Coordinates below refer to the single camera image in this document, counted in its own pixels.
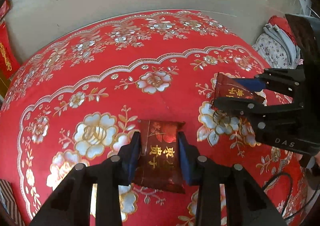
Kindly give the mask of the person's right hand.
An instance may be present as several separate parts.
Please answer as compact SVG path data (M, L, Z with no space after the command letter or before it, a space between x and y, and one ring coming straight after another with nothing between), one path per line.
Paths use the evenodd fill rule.
M309 177L319 177L319 156L319 152L314 156L302 155L299 160L300 166L306 169Z

